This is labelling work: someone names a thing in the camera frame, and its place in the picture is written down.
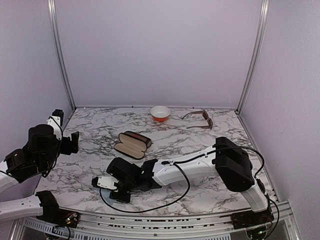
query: tan case lining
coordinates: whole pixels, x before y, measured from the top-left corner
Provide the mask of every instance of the tan case lining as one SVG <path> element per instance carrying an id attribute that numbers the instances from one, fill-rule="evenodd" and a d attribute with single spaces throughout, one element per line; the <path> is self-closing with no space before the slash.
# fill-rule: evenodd
<path id="1" fill-rule="evenodd" d="M 147 150 L 147 145 L 143 141 L 123 133 L 119 134 L 119 140 L 120 143 L 114 145 L 115 150 L 134 159 L 142 159 L 145 156 L 144 152 Z"/>

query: sunglasses temple arm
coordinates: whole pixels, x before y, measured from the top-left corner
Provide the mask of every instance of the sunglasses temple arm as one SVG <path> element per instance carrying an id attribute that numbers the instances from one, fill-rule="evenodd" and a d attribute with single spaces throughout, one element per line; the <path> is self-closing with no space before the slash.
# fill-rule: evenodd
<path id="1" fill-rule="evenodd" d="M 201 128 L 201 129 L 210 129 L 210 126 L 188 126 L 186 129 L 192 129 L 192 128 Z"/>
<path id="2" fill-rule="evenodd" d="M 203 111 L 193 111 L 193 112 L 189 112 L 186 115 L 184 115 L 181 119 L 184 119 L 186 116 L 190 115 L 190 114 L 202 114 Z"/>

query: eyeglass case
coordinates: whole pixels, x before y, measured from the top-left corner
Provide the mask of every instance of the eyeglass case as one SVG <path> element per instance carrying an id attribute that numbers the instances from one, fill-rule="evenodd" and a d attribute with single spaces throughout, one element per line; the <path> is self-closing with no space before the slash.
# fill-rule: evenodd
<path id="1" fill-rule="evenodd" d="M 150 138 L 133 131 L 120 133 L 118 137 L 120 142 L 114 145 L 114 149 L 136 160 L 142 159 L 152 144 Z"/>

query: sunglasses lens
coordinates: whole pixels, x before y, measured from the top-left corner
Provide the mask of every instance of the sunglasses lens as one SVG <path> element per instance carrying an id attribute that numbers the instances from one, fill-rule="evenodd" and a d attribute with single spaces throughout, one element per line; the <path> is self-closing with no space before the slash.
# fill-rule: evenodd
<path id="1" fill-rule="evenodd" d="M 209 118 L 207 121 L 209 126 L 212 128 L 214 126 L 214 123 L 212 122 L 211 118 Z"/>
<path id="2" fill-rule="evenodd" d="M 208 120 L 209 116 L 206 111 L 203 111 L 202 116 L 204 117 L 205 120 Z"/>

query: table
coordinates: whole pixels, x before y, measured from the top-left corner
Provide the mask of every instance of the table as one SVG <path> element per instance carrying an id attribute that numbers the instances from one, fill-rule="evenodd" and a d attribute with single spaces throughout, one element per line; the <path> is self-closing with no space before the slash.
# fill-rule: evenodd
<path id="1" fill-rule="evenodd" d="M 194 153 L 215 143 L 217 137 L 227 137 L 237 145 L 252 146 L 239 119 L 232 110 L 206 109 L 213 121 L 213 128 L 201 129 L 188 126 L 206 125 L 199 114 L 181 119 L 193 108 L 171 108 L 169 119 L 155 122 L 150 108 L 78 108 L 64 131 L 65 136 L 79 131 L 79 152 L 70 156 L 60 155 L 56 167 L 47 178 L 41 178 L 36 192 L 50 190 L 60 207 L 93 213 L 122 214 L 106 206 L 99 191 L 91 186 L 92 178 L 105 176 L 111 160 L 121 157 L 140 166 L 146 160 L 175 158 Z M 145 157 L 135 160 L 114 150 L 118 134 L 134 131 L 152 139 Z M 253 173 L 261 166 L 259 159 L 250 152 Z M 264 171 L 258 175 L 268 194 L 274 191 Z M 227 190 L 220 177 L 191 179 L 191 188 L 183 200 L 158 210 L 141 213 L 153 216 L 200 215 L 248 208 L 240 193 Z M 131 203 L 108 200 L 114 207 L 127 211 L 141 211 L 165 205 L 179 198 L 187 188 L 185 181 L 161 189 L 134 192 Z"/>

